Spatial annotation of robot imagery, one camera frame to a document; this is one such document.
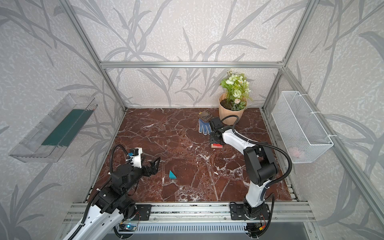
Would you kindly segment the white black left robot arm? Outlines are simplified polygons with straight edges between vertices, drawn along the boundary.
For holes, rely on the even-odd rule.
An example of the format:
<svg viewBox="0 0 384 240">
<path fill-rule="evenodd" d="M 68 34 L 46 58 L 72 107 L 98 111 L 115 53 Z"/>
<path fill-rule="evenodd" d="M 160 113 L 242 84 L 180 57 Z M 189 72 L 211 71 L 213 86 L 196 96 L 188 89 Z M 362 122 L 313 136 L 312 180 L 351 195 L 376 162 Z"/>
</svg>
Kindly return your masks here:
<svg viewBox="0 0 384 240">
<path fill-rule="evenodd" d="M 93 196 L 81 220 L 64 239 L 101 240 L 125 220 L 148 218 L 151 207 L 146 207 L 146 212 L 141 216 L 140 208 L 136 207 L 129 191 L 142 177 L 156 175 L 160 161 L 161 158 L 157 158 L 142 168 L 120 165 L 111 173 L 108 184 Z"/>
</svg>

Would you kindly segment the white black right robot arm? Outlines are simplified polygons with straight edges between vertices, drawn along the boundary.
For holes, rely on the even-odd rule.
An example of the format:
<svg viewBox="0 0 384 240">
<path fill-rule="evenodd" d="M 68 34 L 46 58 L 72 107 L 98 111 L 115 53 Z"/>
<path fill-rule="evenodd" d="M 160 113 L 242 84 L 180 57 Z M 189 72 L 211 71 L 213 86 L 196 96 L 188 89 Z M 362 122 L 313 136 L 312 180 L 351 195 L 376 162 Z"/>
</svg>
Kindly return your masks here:
<svg viewBox="0 0 384 240">
<path fill-rule="evenodd" d="M 237 211 L 235 217 L 254 220 L 260 214 L 266 213 L 268 211 L 265 204 L 267 184 L 278 173 L 272 150 L 261 146 L 259 142 L 252 143 L 250 139 L 230 129 L 224 132 L 211 132 L 210 142 L 212 144 L 230 145 L 244 156 L 250 186 L 244 199 L 243 209 Z"/>
</svg>

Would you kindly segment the teal triangle wood block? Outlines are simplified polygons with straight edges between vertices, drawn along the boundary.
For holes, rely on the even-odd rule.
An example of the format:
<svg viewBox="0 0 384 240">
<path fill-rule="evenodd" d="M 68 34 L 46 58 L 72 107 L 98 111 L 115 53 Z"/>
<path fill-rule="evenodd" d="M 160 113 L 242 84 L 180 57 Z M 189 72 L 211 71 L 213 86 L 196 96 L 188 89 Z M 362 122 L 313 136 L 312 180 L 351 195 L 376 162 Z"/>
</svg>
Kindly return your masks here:
<svg viewBox="0 0 384 240">
<path fill-rule="evenodd" d="M 172 180 L 177 179 L 176 175 L 172 171 L 169 171 L 169 178 Z"/>
</svg>

